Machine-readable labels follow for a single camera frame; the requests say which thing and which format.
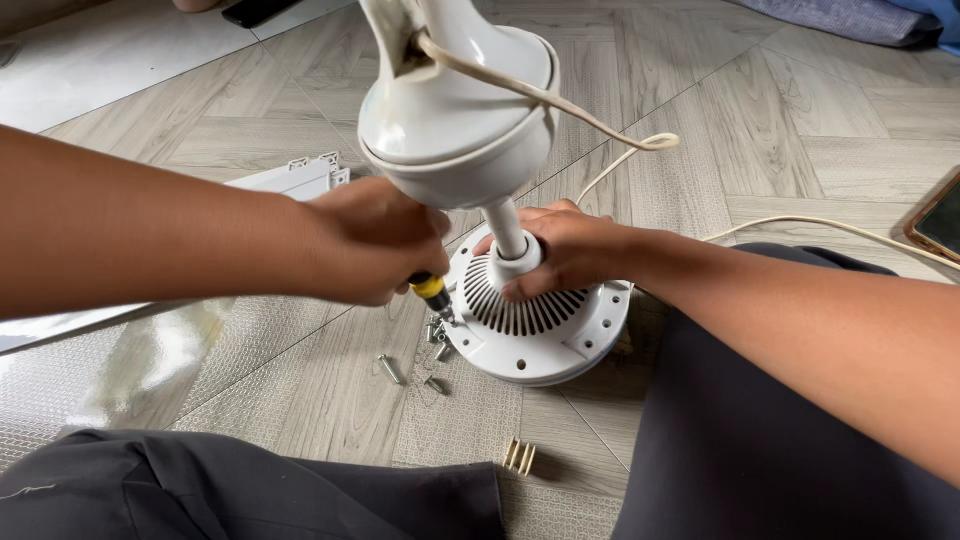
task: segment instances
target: forearm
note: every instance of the forearm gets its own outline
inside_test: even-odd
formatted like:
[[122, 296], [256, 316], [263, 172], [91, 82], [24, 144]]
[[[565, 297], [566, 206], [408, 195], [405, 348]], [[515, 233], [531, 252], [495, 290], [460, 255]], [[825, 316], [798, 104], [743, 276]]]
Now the forearm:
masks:
[[0, 319], [237, 294], [305, 294], [309, 223], [280, 195], [0, 128]]
[[954, 286], [633, 230], [625, 276], [846, 423], [960, 485]]

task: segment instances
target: bolt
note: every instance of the bolt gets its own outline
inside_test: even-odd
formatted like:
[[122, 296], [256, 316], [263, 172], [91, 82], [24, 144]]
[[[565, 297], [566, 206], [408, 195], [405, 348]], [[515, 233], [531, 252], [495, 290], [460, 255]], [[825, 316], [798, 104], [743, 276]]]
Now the bolt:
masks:
[[446, 354], [446, 350], [450, 348], [449, 343], [445, 341], [443, 343], [444, 345], [440, 348], [440, 350], [437, 352], [437, 355], [434, 357], [434, 359], [437, 360], [438, 362], [444, 361], [444, 355]]
[[427, 386], [433, 388], [434, 390], [437, 391], [438, 394], [443, 395], [446, 393], [446, 390], [444, 390], [444, 388], [440, 386], [440, 382], [434, 379], [432, 375], [430, 377], [427, 377], [426, 380], [423, 382], [423, 384], [426, 384]]
[[383, 364], [383, 368], [386, 369], [387, 373], [390, 374], [391, 379], [393, 379], [395, 383], [401, 384], [400, 377], [396, 375], [396, 371], [394, 371], [394, 368], [390, 366], [390, 360], [387, 359], [386, 355], [380, 355], [380, 363]]
[[430, 337], [430, 343], [436, 343], [437, 342], [437, 325], [431, 323], [429, 325], [426, 325], [426, 327], [429, 329], [426, 331], [426, 334]]

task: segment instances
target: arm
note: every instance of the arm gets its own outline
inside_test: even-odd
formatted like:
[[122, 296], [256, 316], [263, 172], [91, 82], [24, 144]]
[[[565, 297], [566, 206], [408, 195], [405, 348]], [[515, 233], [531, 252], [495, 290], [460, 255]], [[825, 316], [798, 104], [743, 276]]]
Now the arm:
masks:
[[310, 203], [0, 127], [0, 319], [240, 294], [384, 304], [448, 268], [438, 211], [385, 179]]
[[547, 256], [506, 295], [635, 282], [811, 402], [960, 486], [960, 287], [618, 226], [569, 201], [553, 208], [521, 211]]

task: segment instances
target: phone case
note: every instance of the phone case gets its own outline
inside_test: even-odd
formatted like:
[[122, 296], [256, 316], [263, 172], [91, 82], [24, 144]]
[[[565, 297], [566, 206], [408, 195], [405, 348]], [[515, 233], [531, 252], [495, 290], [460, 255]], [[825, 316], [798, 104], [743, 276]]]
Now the phone case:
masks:
[[949, 181], [947, 185], [944, 186], [944, 188], [941, 189], [940, 192], [937, 193], [936, 196], [934, 196], [933, 199], [931, 199], [930, 202], [923, 207], [923, 209], [921, 209], [919, 212], [917, 212], [916, 215], [910, 218], [910, 221], [908, 221], [907, 224], [903, 226], [903, 234], [905, 234], [906, 237], [909, 238], [911, 242], [917, 244], [922, 249], [925, 249], [934, 255], [951, 258], [953, 260], [956, 260], [957, 262], [960, 262], [960, 255], [953, 253], [947, 247], [940, 245], [938, 242], [934, 240], [931, 240], [930, 238], [926, 237], [923, 233], [917, 230], [917, 224], [920, 223], [920, 220], [924, 219], [924, 216], [930, 213], [930, 211], [933, 210], [938, 203], [940, 203], [940, 200], [943, 199], [950, 192], [951, 189], [956, 187], [957, 184], [960, 184], [960, 173], [958, 173], [957, 176], [953, 177], [953, 180]]

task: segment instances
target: hand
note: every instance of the hand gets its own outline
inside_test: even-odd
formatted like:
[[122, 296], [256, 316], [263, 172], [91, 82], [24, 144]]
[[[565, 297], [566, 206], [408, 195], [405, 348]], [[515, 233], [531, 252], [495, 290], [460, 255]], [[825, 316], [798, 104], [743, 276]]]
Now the hand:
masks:
[[[503, 295], [508, 301], [619, 279], [618, 253], [624, 250], [629, 227], [616, 225], [608, 215], [588, 216], [567, 199], [545, 209], [520, 209], [516, 215], [520, 226], [540, 241], [544, 257], [535, 270], [507, 283]], [[491, 244], [492, 234], [473, 248], [473, 254], [487, 253]]]
[[307, 205], [322, 220], [315, 296], [382, 306], [406, 292], [411, 274], [450, 269], [441, 242], [450, 221], [385, 178], [360, 179]]

